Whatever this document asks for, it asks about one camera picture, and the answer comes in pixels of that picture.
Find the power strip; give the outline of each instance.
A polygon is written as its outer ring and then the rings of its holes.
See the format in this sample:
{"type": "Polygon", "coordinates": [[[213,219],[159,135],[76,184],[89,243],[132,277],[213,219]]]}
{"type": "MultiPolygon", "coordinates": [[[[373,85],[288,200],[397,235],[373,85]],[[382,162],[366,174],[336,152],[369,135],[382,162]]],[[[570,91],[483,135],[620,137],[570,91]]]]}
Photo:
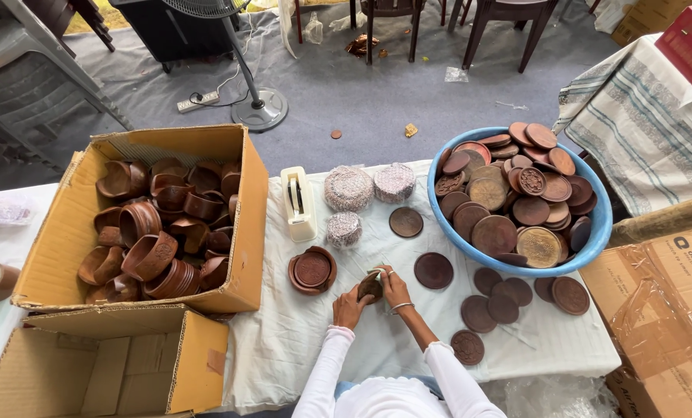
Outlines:
{"type": "Polygon", "coordinates": [[[196,99],[192,102],[191,100],[184,100],[183,102],[178,102],[178,111],[181,113],[186,113],[187,111],[192,111],[204,107],[204,105],[214,104],[220,101],[220,95],[216,91],[204,94],[202,100],[196,103],[196,99]]]}

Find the gray carpet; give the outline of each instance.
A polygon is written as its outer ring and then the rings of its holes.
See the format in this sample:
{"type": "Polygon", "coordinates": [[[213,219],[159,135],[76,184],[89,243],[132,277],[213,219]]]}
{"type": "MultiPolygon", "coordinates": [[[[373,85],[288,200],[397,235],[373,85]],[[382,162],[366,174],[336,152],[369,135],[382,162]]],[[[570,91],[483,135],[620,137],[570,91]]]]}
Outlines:
{"type": "MultiPolygon", "coordinates": [[[[298,60],[281,44],[277,17],[270,12],[252,14],[256,29],[248,45],[248,66],[260,86],[280,90],[290,105],[283,124],[252,135],[253,143],[270,174],[277,176],[282,168],[295,165],[316,173],[339,164],[369,166],[431,158],[457,134],[506,126],[515,120],[551,126],[558,115],[560,88],[618,49],[608,35],[593,30],[593,17],[585,13],[583,2],[576,1],[559,24],[548,24],[523,74],[517,68],[531,24],[520,32],[513,30],[512,22],[491,22],[469,71],[469,82],[445,82],[444,74],[447,66],[461,66],[474,4],[465,27],[457,26],[450,34],[439,25],[440,5],[430,0],[421,15],[416,62],[412,64],[408,63],[410,35],[404,33],[411,27],[410,16],[378,18],[374,35],[381,43],[377,50],[384,48],[389,55],[375,55],[370,67],[365,59],[344,51],[365,27],[338,32],[328,27],[332,20],[348,15],[348,4],[304,7],[303,27],[310,20],[309,12],[317,10],[324,24],[324,41],[300,45],[295,31],[290,33],[298,60]],[[413,138],[403,135],[408,123],[419,129],[413,138]],[[333,129],[343,132],[341,139],[331,139],[333,129]]],[[[247,17],[241,20],[239,37],[246,39],[247,17]]],[[[111,35],[114,53],[93,33],[65,36],[65,42],[136,128],[231,122],[227,108],[182,115],[176,102],[188,99],[194,91],[213,91],[235,73],[234,62],[226,58],[212,64],[182,62],[167,75],[132,29],[111,31],[111,35]]],[[[245,92],[242,80],[238,75],[222,88],[221,103],[245,92]]],[[[122,130],[111,117],[96,114],[87,104],[62,121],[54,127],[59,139],[45,150],[65,165],[73,151],[84,149],[89,135],[122,130]]],[[[0,157],[0,190],[56,182],[60,176],[40,164],[9,164],[0,157]]]]}

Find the fan base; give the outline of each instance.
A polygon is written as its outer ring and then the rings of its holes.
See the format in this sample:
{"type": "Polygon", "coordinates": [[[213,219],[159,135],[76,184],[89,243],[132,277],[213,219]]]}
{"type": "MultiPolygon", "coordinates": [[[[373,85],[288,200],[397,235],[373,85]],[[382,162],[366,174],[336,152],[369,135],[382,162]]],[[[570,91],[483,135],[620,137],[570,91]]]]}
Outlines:
{"type": "Polygon", "coordinates": [[[264,132],[276,127],[289,111],[284,95],[278,90],[261,87],[258,89],[258,96],[264,101],[264,107],[260,109],[253,108],[250,94],[242,102],[232,105],[232,120],[247,126],[251,132],[264,132]]]}

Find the jeans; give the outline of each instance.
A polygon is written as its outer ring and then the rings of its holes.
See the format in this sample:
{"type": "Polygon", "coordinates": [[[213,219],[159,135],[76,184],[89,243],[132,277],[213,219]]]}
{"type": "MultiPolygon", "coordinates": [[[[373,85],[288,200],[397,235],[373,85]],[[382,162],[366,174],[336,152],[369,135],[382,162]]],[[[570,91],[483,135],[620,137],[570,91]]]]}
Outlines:
{"type": "MultiPolygon", "coordinates": [[[[444,395],[441,393],[441,389],[439,388],[439,384],[437,383],[437,380],[430,375],[405,375],[403,377],[406,377],[408,379],[418,379],[420,380],[428,389],[431,391],[432,394],[434,394],[437,398],[439,398],[440,401],[444,400],[444,395]]],[[[352,387],[356,386],[356,383],[353,382],[338,382],[336,383],[336,391],[333,394],[333,396],[336,398],[336,400],[339,400],[341,395],[345,392],[351,389],[352,387]]]]}

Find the striped cloth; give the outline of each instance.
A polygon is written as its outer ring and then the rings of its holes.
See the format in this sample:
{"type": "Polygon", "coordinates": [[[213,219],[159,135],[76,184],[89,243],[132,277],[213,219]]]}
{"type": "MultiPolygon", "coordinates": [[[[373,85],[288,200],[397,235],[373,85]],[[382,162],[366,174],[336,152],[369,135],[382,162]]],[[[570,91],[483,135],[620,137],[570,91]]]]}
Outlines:
{"type": "Polygon", "coordinates": [[[692,199],[692,85],[656,48],[658,36],[560,90],[553,127],[599,162],[633,216],[692,199]]]}

